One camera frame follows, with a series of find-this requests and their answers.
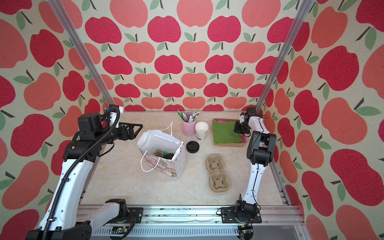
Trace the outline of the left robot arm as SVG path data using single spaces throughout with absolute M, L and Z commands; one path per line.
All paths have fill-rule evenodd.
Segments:
M 110 199 L 77 221 L 77 211 L 91 171 L 103 156 L 105 145 L 115 141 L 133 140 L 142 130 L 142 124 L 121 123 L 123 109 L 109 105 L 104 114 L 88 113 L 78 118 L 79 131 L 66 146 L 62 172 L 49 209 L 39 227 L 27 233 L 27 240 L 89 240 L 105 224 L 130 221 L 125 238 L 133 229 L 136 219 L 124 199 Z

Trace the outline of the single cardboard cup carrier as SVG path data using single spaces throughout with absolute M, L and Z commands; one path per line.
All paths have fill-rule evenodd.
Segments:
M 160 151 L 160 150 L 157 150 L 153 153 L 153 155 L 157 158 L 163 158 L 163 152 L 164 151 Z

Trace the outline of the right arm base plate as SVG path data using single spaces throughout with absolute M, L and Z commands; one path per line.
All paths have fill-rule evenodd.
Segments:
M 252 210 L 239 210 L 236 212 L 235 206 L 219 208 L 216 214 L 221 217 L 223 224 L 261 224 L 262 218 L 260 208 Z

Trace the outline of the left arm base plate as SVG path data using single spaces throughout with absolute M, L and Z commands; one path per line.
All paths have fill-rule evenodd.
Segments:
M 126 210 L 121 210 L 117 217 L 112 218 L 107 224 L 114 224 L 118 222 L 130 223 L 135 220 L 136 224 L 140 224 L 143 216 L 143 208 L 129 207 Z

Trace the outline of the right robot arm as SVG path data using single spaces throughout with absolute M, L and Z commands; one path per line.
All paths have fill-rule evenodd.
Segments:
M 264 118 L 265 116 L 257 113 L 255 107 L 249 107 L 235 123 L 235 133 L 250 138 L 246 152 L 250 161 L 248 182 L 235 206 L 236 220 L 240 223 L 248 224 L 260 213 L 259 188 L 264 171 L 272 162 L 275 152 L 277 137 L 267 130 Z

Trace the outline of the white patterned gift bag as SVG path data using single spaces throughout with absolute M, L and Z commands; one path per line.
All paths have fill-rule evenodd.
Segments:
M 185 143 L 173 136 L 173 123 L 163 130 L 148 130 L 137 143 L 143 172 L 157 170 L 178 180 L 186 165 Z

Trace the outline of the black coffee cup lid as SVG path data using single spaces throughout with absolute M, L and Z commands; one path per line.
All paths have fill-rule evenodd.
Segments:
M 164 159 L 167 159 L 167 160 L 172 160 L 174 157 L 174 154 L 171 154 L 171 153 L 167 153 L 164 155 Z

